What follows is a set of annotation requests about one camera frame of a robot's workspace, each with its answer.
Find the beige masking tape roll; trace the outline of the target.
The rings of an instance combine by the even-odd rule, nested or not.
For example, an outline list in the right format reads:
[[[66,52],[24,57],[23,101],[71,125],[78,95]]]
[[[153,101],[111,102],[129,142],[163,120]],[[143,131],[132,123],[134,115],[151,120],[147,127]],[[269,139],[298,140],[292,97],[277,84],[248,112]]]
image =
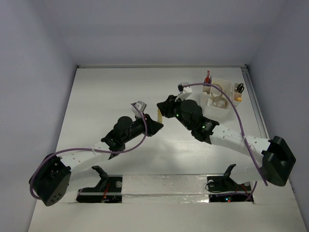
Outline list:
[[[216,83],[213,84],[213,88],[216,89],[216,91],[218,92],[220,96],[223,95],[223,88],[219,84],[216,84]]]

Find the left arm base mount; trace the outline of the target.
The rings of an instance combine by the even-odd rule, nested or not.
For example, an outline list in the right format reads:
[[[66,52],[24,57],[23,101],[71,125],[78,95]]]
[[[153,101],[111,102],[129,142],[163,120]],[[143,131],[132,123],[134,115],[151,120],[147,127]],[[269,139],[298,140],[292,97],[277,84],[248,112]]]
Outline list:
[[[101,167],[93,166],[100,180],[91,188],[78,190],[78,203],[121,203],[122,202],[122,175],[109,176]]]

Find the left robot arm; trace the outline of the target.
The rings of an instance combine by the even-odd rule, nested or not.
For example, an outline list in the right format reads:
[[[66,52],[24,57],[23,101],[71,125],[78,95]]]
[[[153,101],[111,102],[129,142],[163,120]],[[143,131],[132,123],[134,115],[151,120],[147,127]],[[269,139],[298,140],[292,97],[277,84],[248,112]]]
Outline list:
[[[112,187],[112,179],[101,164],[121,153],[126,153],[126,143],[143,135],[155,135],[163,124],[148,114],[132,120],[128,116],[118,119],[113,129],[92,148],[70,148],[49,154],[41,162],[29,180],[30,193],[45,206],[59,202],[66,193],[77,191],[76,200],[84,200],[82,193],[106,193]]]

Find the white perforated organizer basket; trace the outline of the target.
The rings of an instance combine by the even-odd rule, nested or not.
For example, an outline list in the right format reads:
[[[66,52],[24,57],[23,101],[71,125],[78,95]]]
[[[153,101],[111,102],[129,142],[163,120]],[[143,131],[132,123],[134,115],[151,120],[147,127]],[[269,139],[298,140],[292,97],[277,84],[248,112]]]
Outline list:
[[[206,77],[204,82],[213,85],[202,87],[200,105],[205,117],[226,118],[232,109],[232,105],[238,106],[242,102],[243,83],[211,77]]]

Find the clear tape roll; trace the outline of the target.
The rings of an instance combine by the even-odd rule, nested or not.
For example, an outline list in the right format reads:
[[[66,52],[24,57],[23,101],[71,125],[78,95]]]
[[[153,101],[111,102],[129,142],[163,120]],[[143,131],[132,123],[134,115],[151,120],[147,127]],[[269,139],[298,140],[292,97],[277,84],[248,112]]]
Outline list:
[[[225,109],[227,107],[227,104],[227,100],[221,96],[216,96],[212,100],[212,105],[217,108]]]

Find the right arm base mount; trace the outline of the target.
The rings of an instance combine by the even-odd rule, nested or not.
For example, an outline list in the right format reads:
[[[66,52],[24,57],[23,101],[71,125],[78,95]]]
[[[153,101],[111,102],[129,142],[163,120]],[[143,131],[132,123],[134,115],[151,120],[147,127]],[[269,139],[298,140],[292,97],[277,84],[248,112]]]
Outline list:
[[[231,164],[223,175],[211,175],[207,177],[205,189],[209,193],[211,203],[252,202],[251,185],[237,184],[230,178],[236,164]]]

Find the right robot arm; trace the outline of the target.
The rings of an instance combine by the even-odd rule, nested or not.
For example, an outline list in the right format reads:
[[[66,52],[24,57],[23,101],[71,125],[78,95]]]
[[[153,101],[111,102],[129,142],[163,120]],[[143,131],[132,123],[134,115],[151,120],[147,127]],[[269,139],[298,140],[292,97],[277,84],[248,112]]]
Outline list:
[[[176,118],[198,141],[226,147],[255,159],[253,167],[223,176],[222,184],[226,189],[234,189],[244,182],[262,178],[275,186],[286,185],[296,158],[283,138],[244,136],[204,117],[202,108],[194,100],[181,101],[170,95],[164,102],[159,102],[157,107],[162,116]]]

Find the black handled scissors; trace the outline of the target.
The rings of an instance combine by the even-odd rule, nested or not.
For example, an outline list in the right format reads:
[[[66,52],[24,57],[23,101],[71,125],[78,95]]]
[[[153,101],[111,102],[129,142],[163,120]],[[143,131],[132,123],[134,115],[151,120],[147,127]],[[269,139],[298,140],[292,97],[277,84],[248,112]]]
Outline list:
[[[235,91],[241,94],[244,91],[244,84],[243,83],[238,84]]]

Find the red gel pen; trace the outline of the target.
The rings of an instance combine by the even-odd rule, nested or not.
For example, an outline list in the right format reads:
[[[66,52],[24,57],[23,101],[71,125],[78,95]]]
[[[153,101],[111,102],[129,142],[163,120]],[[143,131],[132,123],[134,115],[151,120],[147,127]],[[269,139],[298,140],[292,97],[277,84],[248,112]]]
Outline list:
[[[207,76],[205,77],[204,82],[208,84],[208,81],[209,81],[209,78],[210,78],[210,77],[211,77],[211,76],[210,76],[210,71],[208,70],[208,71],[207,71]]]

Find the yellow highlighter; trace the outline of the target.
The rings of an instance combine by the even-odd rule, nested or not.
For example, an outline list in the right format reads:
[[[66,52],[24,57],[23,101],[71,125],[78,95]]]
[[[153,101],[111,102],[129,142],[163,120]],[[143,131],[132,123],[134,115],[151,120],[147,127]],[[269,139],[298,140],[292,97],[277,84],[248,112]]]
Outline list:
[[[158,109],[157,110],[157,122],[158,123],[163,123],[163,116],[162,116],[162,114],[161,114],[161,111]]]

